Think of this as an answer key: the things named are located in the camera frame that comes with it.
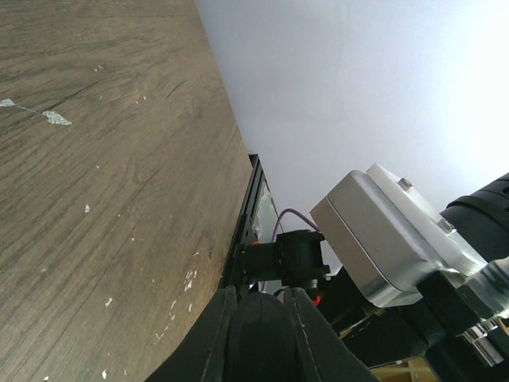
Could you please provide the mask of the black remote control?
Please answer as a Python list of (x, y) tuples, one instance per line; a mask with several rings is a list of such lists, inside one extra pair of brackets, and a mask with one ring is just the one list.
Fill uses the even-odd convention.
[(250, 294), (236, 308), (228, 327), (224, 379), (299, 380), (290, 315), (273, 295)]

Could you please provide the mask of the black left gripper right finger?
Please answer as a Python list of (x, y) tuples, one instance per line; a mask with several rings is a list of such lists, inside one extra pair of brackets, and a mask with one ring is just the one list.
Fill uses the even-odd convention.
[(377, 381), (339, 339), (303, 289), (287, 288), (283, 304), (295, 337), (298, 381)]

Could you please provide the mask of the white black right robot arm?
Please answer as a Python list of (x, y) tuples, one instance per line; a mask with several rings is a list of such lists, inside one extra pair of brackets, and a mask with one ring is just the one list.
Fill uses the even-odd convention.
[(314, 228), (242, 244), (234, 283), (306, 293), (368, 368), (423, 358), (441, 381), (508, 378), (508, 179), (438, 212), (382, 166), (348, 173)]

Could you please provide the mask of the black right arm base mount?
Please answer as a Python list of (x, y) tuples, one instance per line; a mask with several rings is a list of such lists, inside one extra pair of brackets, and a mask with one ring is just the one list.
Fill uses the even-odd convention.
[(248, 270), (250, 257), (253, 255), (252, 247), (259, 244), (258, 236), (253, 229), (253, 224), (249, 218), (245, 220), (239, 233), (234, 238), (234, 251), (232, 255), (231, 276), (229, 285), (235, 287), (237, 300), (241, 300), (250, 293), (259, 291), (259, 282), (252, 279)]

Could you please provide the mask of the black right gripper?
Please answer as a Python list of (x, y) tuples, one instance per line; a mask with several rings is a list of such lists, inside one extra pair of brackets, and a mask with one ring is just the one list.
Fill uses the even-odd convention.
[(332, 278), (317, 307), (347, 348), (368, 368), (423, 357), (441, 381), (506, 381), (508, 260), (491, 261), (455, 287), (435, 272), (418, 284), (422, 298), (377, 308), (345, 270)]

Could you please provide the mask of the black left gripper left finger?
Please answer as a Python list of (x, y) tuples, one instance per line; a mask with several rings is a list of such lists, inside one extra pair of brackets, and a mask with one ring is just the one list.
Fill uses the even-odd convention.
[(175, 351), (148, 381), (222, 381), (226, 372), (229, 323), (237, 308), (235, 288), (213, 295)]

